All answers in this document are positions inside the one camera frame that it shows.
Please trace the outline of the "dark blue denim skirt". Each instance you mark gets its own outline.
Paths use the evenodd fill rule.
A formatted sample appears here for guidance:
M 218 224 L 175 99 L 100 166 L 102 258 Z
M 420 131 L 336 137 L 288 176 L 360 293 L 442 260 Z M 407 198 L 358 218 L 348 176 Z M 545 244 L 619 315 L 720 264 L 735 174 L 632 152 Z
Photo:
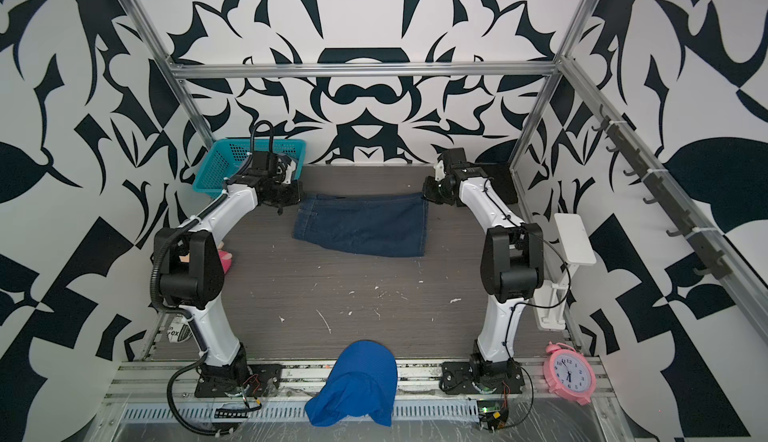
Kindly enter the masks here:
M 376 257 L 425 254 L 428 202 L 419 193 L 378 196 L 315 194 L 299 206 L 294 239 Z

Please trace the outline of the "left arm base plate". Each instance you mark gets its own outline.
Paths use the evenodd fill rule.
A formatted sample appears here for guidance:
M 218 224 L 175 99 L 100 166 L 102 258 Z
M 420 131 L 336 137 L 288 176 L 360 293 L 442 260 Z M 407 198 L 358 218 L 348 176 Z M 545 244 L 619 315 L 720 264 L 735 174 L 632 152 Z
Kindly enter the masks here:
M 249 364 L 215 367 L 203 364 L 194 392 L 197 398 L 235 397 L 245 393 L 259 398 L 274 393 L 280 386 L 281 364 Z

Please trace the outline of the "black skirt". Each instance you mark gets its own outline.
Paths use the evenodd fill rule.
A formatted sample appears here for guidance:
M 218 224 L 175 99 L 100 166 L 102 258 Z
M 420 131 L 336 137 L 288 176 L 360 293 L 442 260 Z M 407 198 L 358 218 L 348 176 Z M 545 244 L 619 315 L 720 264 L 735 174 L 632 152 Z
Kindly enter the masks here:
M 505 204 L 518 203 L 518 194 L 508 166 L 503 163 L 481 163 L 480 167 L 491 179 L 491 186 Z

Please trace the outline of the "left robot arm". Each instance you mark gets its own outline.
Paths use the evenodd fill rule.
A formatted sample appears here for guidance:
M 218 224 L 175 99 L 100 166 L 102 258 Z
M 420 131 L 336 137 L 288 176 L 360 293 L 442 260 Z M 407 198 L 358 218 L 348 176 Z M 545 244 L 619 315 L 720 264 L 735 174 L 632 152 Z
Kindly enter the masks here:
M 243 343 L 228 322 L 221 293 L 225 271 L 218 244 L 249 212 L 270 206 L 282 212 L 300 202 L 298 161 L 271 151 L 250 152 L 222 181 L 201 212 L 154 239 L 149 291 L 152 306 L 183 318 L 200 352 L 205 379 L 243 385 L 250 377 Z

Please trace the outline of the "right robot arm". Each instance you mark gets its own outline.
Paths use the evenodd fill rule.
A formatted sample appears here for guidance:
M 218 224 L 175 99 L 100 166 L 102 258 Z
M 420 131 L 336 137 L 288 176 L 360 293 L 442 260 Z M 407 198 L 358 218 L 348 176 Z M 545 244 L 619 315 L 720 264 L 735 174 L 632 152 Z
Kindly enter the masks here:
M 480 279 L 488 295 L 476 353 L 485 364 L 514 357 L 514 337 L 524 308 L 543 285 L 541 229 L 516 215 L 498 195 L 484 168 L 470 163 L 462 148 L 437 157 L 425 179 L 423 197 L 435 204 L 466 207 L 484 231 Z

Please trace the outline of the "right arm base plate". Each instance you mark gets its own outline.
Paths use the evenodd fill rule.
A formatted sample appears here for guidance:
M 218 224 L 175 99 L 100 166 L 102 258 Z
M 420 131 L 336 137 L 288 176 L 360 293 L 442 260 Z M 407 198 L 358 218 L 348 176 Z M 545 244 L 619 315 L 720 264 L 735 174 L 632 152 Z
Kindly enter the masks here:
M 504 391 L 516 395 L 523 392 L 525 379 L 522 368 L 513 360 L 471 359 L 469 362 L 443 362 L 438 387 L 449 395 L 501 395 Z

